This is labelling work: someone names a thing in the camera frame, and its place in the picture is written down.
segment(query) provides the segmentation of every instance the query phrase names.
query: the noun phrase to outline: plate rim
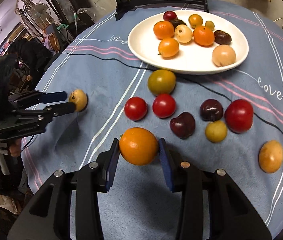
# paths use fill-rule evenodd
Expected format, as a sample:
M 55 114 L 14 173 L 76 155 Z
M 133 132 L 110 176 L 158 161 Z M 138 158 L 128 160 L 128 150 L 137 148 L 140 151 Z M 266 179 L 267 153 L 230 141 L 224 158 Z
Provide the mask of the plate rim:
M 198 10 L 185 10 L 185 11 L 188 11 L 188 12 L 196 12 L 196 13 L 204 13 L 204 14 L 212 14 L 212 13 L 207 13 L 207 12 L 203 12 L 203 11 L 198 11 Z M 164 12 L 161 12 L 161 13 L 158 13 L 158 14 L 155 14 L 155 15 L 152 15 L 152 16 L 149 16 L 148 18 L 142 20 L 141 22 L 139 22 L 137 25 L 134 26 L 133 29 L 131 29 L 129 35 L 128 35 L 128 38 L 127 38 L 127 44 L 128 44 L 128 48 L 130 49 L 130 51 L 137 57 L 139 58 L 141 61 L 147 63 L 147 64 L 150 64 L 154 67 L 157 67 L 157 68 L 160 68 L 160 69 L 167 69 L 167 70 L 170 70 L 170 71 L 173 71 L 173 72 L 176 72 L 176 73 L 183 73 L 183 74 L 190 74 L 190 75 L 209 75 L 209 74 L 216 74 L 216 73 L 221 73 L 221 72 L 224 72 L 224 71 L 227 71 L 227 70 L 230 70 L 232 68 L 235 68 L 237 66 L 239 66 L 241 63 L 243 63 L 247 56 L 248 56 L 248 53 L 249 53 L 249 43 L 248 43 L 248 40 L 246 38 L 246 36 L 243 34 L 243 32 L 235 25 L 233 24 L 232 22 L 226 20 L 225 18 L 223 17 L 220 17 L 216 14 L 213 14 L 214 16 L 218 17 L 218 18 L 221 18 L 227 22 L 229 22 L 231 25 L 233 25 L 244 37 L 244 41 L 247 45 L 247 52 L 246 54 L 244 55 L 244 57 L 231 64 L 231 65 L 228 65 L 228 66 L 224 66 L 224 67 L 217 67 L 216 70 L 210 70 L 210 71 L 190 71 L 190 70 L 176 70 L 176 69 L 171 69 L 171 68 L 167 68 L 167 67 L 164 67 L 164 66 L 159 66 L 159 65 L 153 65 L 152 63 L 149 63 L 149 60 L 147 60 L 145 57 L 143 56 L 140 56 L 140 55 L 137 55 L 136 51 L 134 49 L 132 49 L 131 47 L 131 44 L 130 44 L 130 39 L 131 39 L 131 33 L 134 31 L 135 28 L 137 28 L 140 24 L 142 24 L 142 22 L 148 20 L 149 18 L 152 18 L 152 17 L 156 17 L 158 15 L 161 15 L 161 14 L 164 14 Z

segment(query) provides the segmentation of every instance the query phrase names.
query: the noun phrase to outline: table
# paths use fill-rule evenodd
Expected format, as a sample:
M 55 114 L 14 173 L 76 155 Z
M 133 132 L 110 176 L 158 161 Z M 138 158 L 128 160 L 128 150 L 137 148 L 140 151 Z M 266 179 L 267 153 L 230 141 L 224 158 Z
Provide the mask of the table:
M 179 9 L 192 8 L 185 4 Z M 249 100 L 256 114 L 283 131 L 283 31 L 272 21 L 235 4 L 209 0 L 209 8 L 244 33 L 250 51 L 245 62 L 233 70 L 191 78 L 232 100 Z M 204 135 L 206 123 L 200 120 L 199 106 L 208 98 L 219 100 L 224 109 L 229 102 L 183 79 L 177 80 L 172 93 L 177 103 L 173 117 L 184 111 L 192 113 L 196 119 L 194 135 L 186 140 L 177 138 L 169 129 L 169 120 L 158 119 L 151 110 L 154 96 L 147 89 L 151 71 L 136 69 L 150 66 L 129 51 L 127 37 L 140 21 L 172 9 L 178 8 L 137 8 L 120 21 L 115 20 L 115 12 L 107 15 L 79 35 L 50 66 L 37 89 L 70 93 L 80 88 L 88 94 L 89 104 L 83 112 L 55 118 L 22 152 L 29 185 L 36 192 L 55 170 L 78 170 L 95 160 L 99 152 L 108 150 L 113 139 L 128 128 L 143 127 L 165 138 L 198 168 L 225 169 L 275 237 L 283 229 L 283 165 L 274 174 L 264 173 L 258 165 L 258 152 L 268 140 L 276 139 L 283 145 L 283 134 L 254 117 L 247 133 L 229 132 L 222 143 L 210 143 Z M 132 96 L 144 98 L 149 106 L 140 122 L 130 121 L 123 114 L 125 102 Z M 98 199 L 105 239 L 174 239 L 180 195 L 169 192 L 158 160 L 137 167 L 120 157 L 113 187 Z M 208 237 L 206 198 L 204 205 L 204 236 Z M 72 214 L 72 239 L 74 223 Z

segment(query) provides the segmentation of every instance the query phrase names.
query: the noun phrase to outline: white oval plate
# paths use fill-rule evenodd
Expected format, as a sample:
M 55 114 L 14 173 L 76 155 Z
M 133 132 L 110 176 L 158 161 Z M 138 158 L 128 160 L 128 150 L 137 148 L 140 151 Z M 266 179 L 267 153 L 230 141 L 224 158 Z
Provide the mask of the white oval plate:
M 203 18 L 204 23 L 208 20 L 214 22 L 214 31 L 222 30 L 229 33 L 232 37 L 230 46 L 236 52 L 236 62 L 225 67 L 216 67 L 211 61 L 211 56 L 212 51 L 218 44 L 214 42 L 213 46 L 205 48 L 197 45 L 194 42 L 194 38 L 188 45 L 179 45 L 179 53 L 176 57 L 172 59 L 163 59 L 158 55 L 158 45 L 160 40 L 156 38 L 153 32 L 154 25 L 159 21 L 163 21 L 163 13 L 143 20 L 131 30 L 128 35 L 128 47 L 136 57 L 159 68 L 192 75 L 224 72 L 237 67 L 246 59 L 249 51 L 248 41 L 245 35 L 243 35 L 243 33 L 229 21 L 217 15 L 202 11 L 179 10 L 174 12 L 177 14 L 178 19 L 187 23 L 188 27 L 190 27 L 188 17 L 191 14 L 199 14 Z

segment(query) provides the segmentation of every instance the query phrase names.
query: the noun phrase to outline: metal screw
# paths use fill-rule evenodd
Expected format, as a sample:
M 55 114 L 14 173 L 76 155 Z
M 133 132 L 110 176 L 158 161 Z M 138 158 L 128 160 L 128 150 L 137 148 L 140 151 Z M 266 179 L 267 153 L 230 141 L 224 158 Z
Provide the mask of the metal screw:
M 57 171 L 54 172 L 55 177 L 60 177 L 62 175 L 63 175 L 63 171 L 61 171 L 61 170 L 57 170 Z
M 189 168 L 190 167 L 190 163 L 189 162 L 181 162 L 180 166 L 183 168 Z
M 217 170 L 217 174 L 218 174 L 219 176 L 225 176 L 225 175 L 226 175 L 226 172 L 225 172 L 223 169 L 219 169 L 219 170 Z
M 88 164 L 88 167 L 91 169 L 95 169 L 98 167 L 98 163 L 97 162 L 91 162 Z

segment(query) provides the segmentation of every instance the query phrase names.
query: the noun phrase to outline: black cable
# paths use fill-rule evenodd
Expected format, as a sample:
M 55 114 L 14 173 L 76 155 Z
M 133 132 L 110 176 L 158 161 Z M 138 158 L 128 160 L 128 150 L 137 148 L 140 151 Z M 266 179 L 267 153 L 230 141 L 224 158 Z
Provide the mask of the black cable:
M 98 57 L 98 56 L 96 56 L 96 55 L 93 55 L 93 54 L 90 54 L 90 53 L 71 54 L 71 53 L 68 53 L 68 52 L 63 52 L 62 54 L 75 55 L 75 56 L 90 55 L 90 56 L 96 57 L 96 58 L 101 59 L 101 60 L 104 60 L 104 61 L 115 60 L 115 61 L 118 61 L 118 62 L 122 63 L 123 65 L 125 65 L 125 66 L 127 66 L 127 67 L 130 67 L 130 68 L 146 69 L 146 70 L 150 70 L 150 71 L 155 71 L 155 70 L 156 70 L 156 69 L 149 69 L 149 68 L 144 68 L 144 67 L 130 66 L 130 65 L 127 65 L 127 64 L 125 64 L 124 62 L 122 62 L 122 61 L 120 61 L 120 60 L 118 60 L 118 59 L 116 59 L 116 58 L 106 58 L 106 59 L 105 59 L 105 58 L 100 58 L 100 57 Z M 213 90 L 213 89 L 211 89 L 211 88 L 208 88 L 208 87 L 204 86 L 203 84 L 201 84 L 201 83 L 199 83 L 199 82 L 197 82 L 197 81 L 191 80 L 191 79 L 185 77 L 185 76 L 182 75 L 182 74 L 176 74 L 176 77 L 179 77 L 179 78 L 182 78 L 182 79 L 184 79 L 184 80 L 186 80 L 186 81 L 189 81 L 189 82 L 195 83 L 195 84 L 197 84 L 197 85 L 200 85 L 201 87 L 203 87 L 203 88 L 209 90 L 210 92 L 215 93 L 216 95 L 219 95 L 219 96 L 221 96 L 221 97 L 224 97 L 224 98 L 226 98 L 228 101 L 232 102 L 232 100 L 231 100 L 229 97 L 227 97 L 226 95 L 224 95 L 224 94 L 222 94 L 222 93 L 219 93 L 219 92 L 217 92 L 217 91 L 215 91 L 215 90 Z M 283 131 L 282 131 L 277 125 L 275 125 L 275 124 L 273 124 L 273 123 L 271 123 L 271 122 L 266 121 L 265 119 L 263 119 L 263 118 L 261 118 L 259 115 L 257 115 L 255 112 L 254 112 L 254 115 L 255 115 L 258 119 L 260 119 L 262 122 L 264 122 L 265 124 L 268 124 L 268 125 L 270 125 L 270 126 L 276 128 L 276 129 L 277 129 L 278 131 L 280 131 L 280 132 L 282 133 L 282 135 L 283 135 Z
M 21 149 L 21 152 L 22 152 L 23 150 L 25 150 L 25 149 L 28 147 L 29 143 L 32 141 L 32 139 L 34 138 L 34 136 L 35 136 L 35 135 L 33 135 L 33 136 L 31 137 L 31 139 L 28 141 L 28 143 L 25 144 L 25 146 Z

